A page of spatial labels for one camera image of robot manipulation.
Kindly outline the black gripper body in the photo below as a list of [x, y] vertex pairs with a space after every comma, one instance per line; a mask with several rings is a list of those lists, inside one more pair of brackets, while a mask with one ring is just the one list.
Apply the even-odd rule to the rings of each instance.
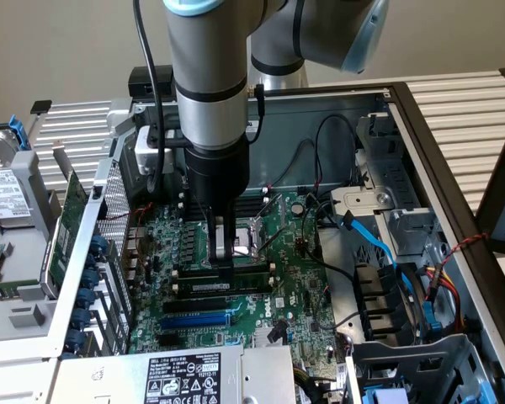
[[249, 143], [238, 140], [219, 150], [198, 147], [184, 150], [189, 183], [200, 203], [215, 216], [233, 211], [235, 199], [249, 184]]

